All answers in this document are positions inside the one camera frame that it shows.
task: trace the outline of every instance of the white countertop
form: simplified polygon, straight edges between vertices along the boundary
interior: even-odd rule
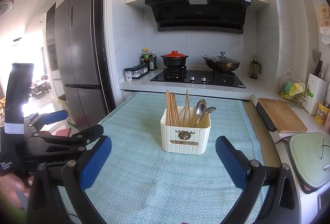
[[[162,93],[165,93],[166,90],[169,90],[177,94],[185,94],[186,90],[188,89],[190,95],[252,100],[255,105],[258,102],[258,98],[282,99],[276,91],[272,90],[270,87],[268,88],[267,86],[265,86],[260,80],[254,80],[244,75],[238,75],[238,78],[242,81],[246,88],[211,86],[192,83],[150,81],[157,74],[161,73],[161,71],[161,69],[152,71],[139,80],[121,82],[119,84],[119,87],[122,90],[150,91]],[[330,137],[329,132],[324,128],[324,125],[318,123],[315,120],[315,116],[309,115],[301,106],[292,109],[308,128],[308,133],[320,132]],[[275,131],[270,132],[270,135],[274,143],[276,143],[280,140],[280,138],[291,136],[294,134],[279,134],[277,131]],[[283,142],[276,145],[276,149],[278,151],[281,162],[288,163],[291,167],[291,170],[293,171],[286,148],[287,146]],[[302,191],[300,183],[298,181],[298,178],[294,174],[294,171],[293,176],[295,179],[297,190],[299,191],[298,197],[301,206],[301,224],[308,224],[313,220],[313,218],[318,212],[318,195],[330,187],[330,182],[328,182],[318,191],[315,191],[311,194],[306,194]]]

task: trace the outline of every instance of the refrigerator door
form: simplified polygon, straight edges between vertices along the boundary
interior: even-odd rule
[[[69,0],[55,10],[55,47],[62,83],[75,84],[69,46]]]
[[[83,107],[80,102],[78,89],[73,87],[65,87],[64,93],[75,125],[79,131],[89,128]]]
[[[69,41],[76,84],[100,84],[96,59],[93,0],[69,0]]]
[[[78,88],[82,108],[89,126],[98,124],[106,115],[103,93],[98,89]]]

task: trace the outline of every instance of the stove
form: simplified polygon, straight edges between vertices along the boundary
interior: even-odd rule
[[[156,77],[152,78],[151,81],[184,82],[245,88],[244,84],[233,72],[223,74],[216,71],[187,70],[186,66],[183,68],[164,68],[164,70]]]

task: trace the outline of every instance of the wooden cutting board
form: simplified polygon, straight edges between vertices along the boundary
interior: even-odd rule
[[[258,98],[258,101],[279,133],[303,133],[307,131],[306,125],[283,100]]]

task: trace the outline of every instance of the white utensil holder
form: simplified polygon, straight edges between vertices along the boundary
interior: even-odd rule
[[[163,149],[175,153],[203,154],[206,150],[211,129],[210,115],[204,115],[197,127],[192,128],[189,127],[188,110],[186,109],[184,121],[184,107],[178,107],[178,117],[181,126],[169,126],[166,125],[166,110],[160,120]],[[195,108],[190,108],[190,116],[191,126],[194,126],[197,122]]]

